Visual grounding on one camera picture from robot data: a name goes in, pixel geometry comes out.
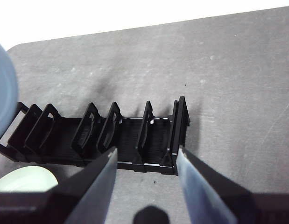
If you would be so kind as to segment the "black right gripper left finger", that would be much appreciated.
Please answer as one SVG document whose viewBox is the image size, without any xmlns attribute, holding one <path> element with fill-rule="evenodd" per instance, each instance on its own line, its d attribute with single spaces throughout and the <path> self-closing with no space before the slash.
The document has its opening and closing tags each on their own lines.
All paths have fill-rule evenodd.
<svg viewBox="0 0 289 224">
<path fill-rule="evenodd" d="M 118 152 L 112 147 L 49 191 L 47 224 L 103 224 L 115 184 Z"/>
</svg>

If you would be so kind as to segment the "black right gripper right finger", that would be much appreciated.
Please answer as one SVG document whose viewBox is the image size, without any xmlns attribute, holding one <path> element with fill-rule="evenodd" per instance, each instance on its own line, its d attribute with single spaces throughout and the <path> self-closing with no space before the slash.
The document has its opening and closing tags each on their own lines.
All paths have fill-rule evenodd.
<svg viewBox="0 0 289 224">
<path fill-rule="evenodd" d="M 191 223 L 256 223 L 251 191 L 217 172 L 184 147 L 178 150 L 176 165 Z"/>
</svg>

